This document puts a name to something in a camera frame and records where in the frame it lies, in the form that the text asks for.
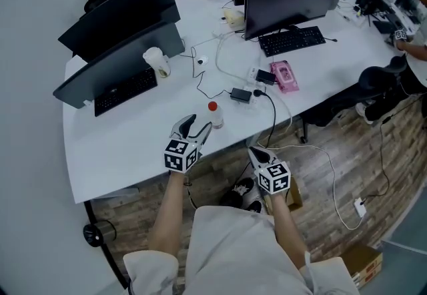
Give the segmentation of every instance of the pink wet wipes package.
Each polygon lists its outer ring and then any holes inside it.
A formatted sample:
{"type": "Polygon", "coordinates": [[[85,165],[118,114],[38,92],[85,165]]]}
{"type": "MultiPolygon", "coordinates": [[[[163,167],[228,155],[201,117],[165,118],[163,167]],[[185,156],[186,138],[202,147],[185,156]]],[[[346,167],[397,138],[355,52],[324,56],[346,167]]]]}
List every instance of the pink wet wipes package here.
{"type": "Polygon", "coordinates": [[[286,60],[270,64],[270,70],[276,75],[280,91],[283,93],[298,91],[298,83],[294,72],[286,60]]]}

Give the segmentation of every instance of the person's arm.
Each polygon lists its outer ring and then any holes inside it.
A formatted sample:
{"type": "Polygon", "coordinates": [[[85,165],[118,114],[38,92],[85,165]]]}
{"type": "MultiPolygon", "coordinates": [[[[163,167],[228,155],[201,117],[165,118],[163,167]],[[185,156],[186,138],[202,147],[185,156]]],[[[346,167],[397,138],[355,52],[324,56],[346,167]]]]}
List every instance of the person's arm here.
{"type": "Polygon", "coordinates": [[[177,256],[181,238],[184,174],[172,172],[154,226],[148,238],[150,250],[177,256]]]}
{"type": "Polygon", "coordinates": [[[270,196],[274,215],[276,240],[297,269],[306,265],[304,254],[308,251],[306,244],[291,217],[288,205],[281,193],[270,196]]]}
{"type": "Polygon", "coordinates": [[[396,47],[400,51],[405,51],[408,54],[412,55],[416,59],[427,61],[427,48],[426,46],[413,45],[405,41],[397,41],[396,47]]]}

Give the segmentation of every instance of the white cup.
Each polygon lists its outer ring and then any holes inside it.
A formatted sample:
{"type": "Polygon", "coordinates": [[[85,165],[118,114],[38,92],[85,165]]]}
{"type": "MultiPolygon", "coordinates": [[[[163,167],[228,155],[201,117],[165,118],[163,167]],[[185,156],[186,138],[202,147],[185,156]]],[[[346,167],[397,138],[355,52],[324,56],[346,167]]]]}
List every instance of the white cup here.
{"type": "Polygon", "coordinates": [[[166,78],[171,74],[171,69],[167,64],[163,52],[158,47],[152,47],[142,55],[145,62],[154,68],[155,71],[159,72],[160,77],[166,78]]]}

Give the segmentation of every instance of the keyboard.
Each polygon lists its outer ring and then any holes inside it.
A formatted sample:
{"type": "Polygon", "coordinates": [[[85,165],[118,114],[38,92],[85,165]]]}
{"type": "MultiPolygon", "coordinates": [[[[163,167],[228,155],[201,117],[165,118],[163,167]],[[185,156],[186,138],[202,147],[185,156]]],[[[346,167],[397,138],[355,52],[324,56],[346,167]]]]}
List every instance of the keyboard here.
{"type": "Polygon", "coordinates": [[[326,43],[317,26],[260,36],[259,39],[267,57],[326,43]]]}
{"type": "Polygon", "coordinates": [[[155,71],[150,67],[96,97],[95,117],[156,86],[155,71]]]}

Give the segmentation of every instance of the small bottle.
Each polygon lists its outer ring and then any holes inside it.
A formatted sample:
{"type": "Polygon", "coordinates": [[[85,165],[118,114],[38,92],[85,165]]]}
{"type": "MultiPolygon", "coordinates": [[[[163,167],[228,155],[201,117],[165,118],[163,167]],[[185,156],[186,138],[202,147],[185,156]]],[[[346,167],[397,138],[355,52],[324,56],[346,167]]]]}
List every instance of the small bottle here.
{"type": "Polygon", "coordinates": [[[211,111],[211,122],[214,129],[219,129],[224,125],[224,119],[222,117],[222,109],[214,101],[211,101],[207,107],[211,111]]]}

